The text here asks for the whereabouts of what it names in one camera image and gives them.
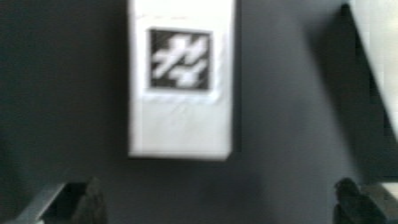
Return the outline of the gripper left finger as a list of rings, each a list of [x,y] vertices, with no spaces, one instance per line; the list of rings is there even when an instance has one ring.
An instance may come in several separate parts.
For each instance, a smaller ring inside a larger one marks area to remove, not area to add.
[[[46,186],[10,224],[108,224],[99,180]]]

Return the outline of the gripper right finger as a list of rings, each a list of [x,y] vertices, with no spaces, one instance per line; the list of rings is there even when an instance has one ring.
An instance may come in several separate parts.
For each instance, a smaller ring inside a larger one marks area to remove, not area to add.
[[[335,198],[332,224],[398,224],[398,182],[360,185],[343,178]]]

